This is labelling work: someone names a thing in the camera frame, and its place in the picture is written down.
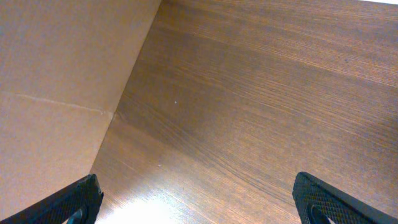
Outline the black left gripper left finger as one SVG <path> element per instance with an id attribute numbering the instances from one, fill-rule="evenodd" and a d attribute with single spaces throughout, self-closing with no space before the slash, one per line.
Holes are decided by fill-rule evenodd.
<path id="1" fill-rule="evenodd" d="M 97 176 L 89 174 L 1 223 L 94 224 L 103 197 Z"/>

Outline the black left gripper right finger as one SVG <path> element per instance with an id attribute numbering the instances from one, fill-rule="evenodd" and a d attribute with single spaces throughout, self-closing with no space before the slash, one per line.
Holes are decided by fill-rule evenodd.
<path id="1" fill-rule="evenodd" d="M 308 172 L 297 174 L 292 195 L 304 224 L 397 224 L 397 218 L 365 204 Z"/>

